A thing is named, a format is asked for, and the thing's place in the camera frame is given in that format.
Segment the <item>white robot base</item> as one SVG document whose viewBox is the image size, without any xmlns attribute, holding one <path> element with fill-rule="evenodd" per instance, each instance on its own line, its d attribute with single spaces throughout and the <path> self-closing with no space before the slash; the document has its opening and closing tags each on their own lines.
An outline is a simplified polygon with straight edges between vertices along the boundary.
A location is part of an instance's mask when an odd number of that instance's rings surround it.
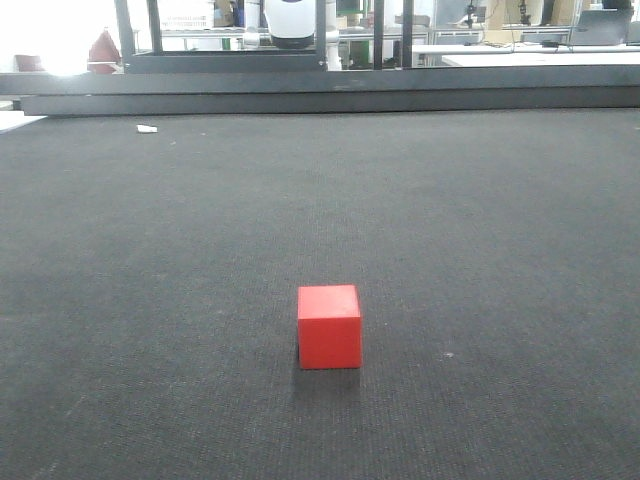
<svg viewBox="0 0 640 480">
<path fill-rule="evenodd" d="M 303 50 L 315 44 L 317 7 L 324 8 L 320 31 L 325 34 L 322 65 L 329 71 L 341 71 L 337 2 L 329 1 L 244 1 L 243 45 L 260 46 L 264 33 L 270 44 L 280 50 Z"/>
</svg>

